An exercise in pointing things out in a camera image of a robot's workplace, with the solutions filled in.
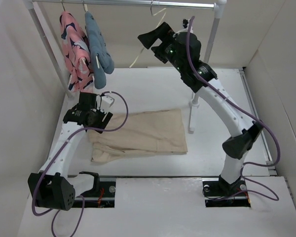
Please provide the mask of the beige trousers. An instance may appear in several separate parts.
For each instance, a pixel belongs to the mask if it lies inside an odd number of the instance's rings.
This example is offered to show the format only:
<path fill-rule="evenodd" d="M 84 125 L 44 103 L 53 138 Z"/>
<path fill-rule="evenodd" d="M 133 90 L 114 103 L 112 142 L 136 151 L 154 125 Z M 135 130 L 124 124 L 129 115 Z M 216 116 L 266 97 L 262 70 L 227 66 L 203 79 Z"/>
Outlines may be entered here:
<path fill-rule="evenodd" d="M 134 113 L 128 117 L 116 114 L 108 129 L 116 128 L 123 121 L 125 125 L 114 132 L 88 132 L 93 145 L 93 162 L 104 164 L 121 158 L 183 155 L 188 152 L 180 109 Z"/>

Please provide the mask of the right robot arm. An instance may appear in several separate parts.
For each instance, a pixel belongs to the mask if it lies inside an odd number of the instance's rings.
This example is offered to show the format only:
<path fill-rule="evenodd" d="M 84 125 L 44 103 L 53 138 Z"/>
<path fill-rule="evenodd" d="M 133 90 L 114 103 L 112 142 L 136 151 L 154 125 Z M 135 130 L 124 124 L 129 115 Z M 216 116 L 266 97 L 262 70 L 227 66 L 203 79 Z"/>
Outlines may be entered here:
<path fill-rule="evenodd" d="M 226 157 L 218 188 L 223 195 L 234 194 L 242 185 L 241 167 L 262 126 L 226 101 L 228 93 L 217 74 L 200 60 L 201 42 L 195 34 L 186 30 L 176 33 L 163 22 L 156 29 L 139 35 L 138 40 L 146 49 L 151 49 L 159 61 L 169 62 L 180 73 L 184 84 L 201 97 L 227 127 L 230 137 L 222 144 Z"/>

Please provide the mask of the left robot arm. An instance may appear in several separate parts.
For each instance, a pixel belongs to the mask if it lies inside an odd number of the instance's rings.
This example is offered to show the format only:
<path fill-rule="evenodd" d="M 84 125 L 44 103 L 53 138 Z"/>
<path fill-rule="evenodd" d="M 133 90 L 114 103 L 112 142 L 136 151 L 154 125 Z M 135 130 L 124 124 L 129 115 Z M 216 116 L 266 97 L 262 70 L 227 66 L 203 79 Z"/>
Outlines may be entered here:
<path fill-rule="evenodd" d="M 39 172 L 31 173 L 28 185 L 33 208 L 69 210 L 79 195 L 95 196 L 100 191 L 97 173 L 82 171 L 68 176 L 75 151 L 87 130 L 96 128 L 102 133 L 112 118 L 110 107 L 114 99 L 108 95 L 80 93 L 76 105 L 63 117 L 60 135 L 47 161 Z"/>

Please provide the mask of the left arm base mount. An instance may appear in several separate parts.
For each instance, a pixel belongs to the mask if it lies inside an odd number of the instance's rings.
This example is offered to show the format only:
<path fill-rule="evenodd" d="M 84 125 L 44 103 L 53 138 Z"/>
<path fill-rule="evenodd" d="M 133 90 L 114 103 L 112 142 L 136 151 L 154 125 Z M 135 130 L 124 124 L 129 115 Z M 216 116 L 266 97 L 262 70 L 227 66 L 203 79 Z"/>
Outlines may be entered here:
<path fill-rule="evenodd" d="M 85 198 L 85 208 L 114 208 L 116 178 L 100 177 L 98 190 L 89 190 L 81 195 Z"/>

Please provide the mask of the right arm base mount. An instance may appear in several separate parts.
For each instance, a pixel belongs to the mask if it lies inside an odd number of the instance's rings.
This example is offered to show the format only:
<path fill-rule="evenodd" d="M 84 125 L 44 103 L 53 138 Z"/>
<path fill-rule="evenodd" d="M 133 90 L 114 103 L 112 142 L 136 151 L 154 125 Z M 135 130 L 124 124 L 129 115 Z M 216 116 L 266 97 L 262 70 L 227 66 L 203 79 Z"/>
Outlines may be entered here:
<path fill-rule="evenodd" d="M 205 198 L 205 206 L 216 207 L 251 207 L 244 180 L 240 180 L 235 186 L 226 190 L 220 185 L 218 179 L 203 179 L 202 193 Z"/>

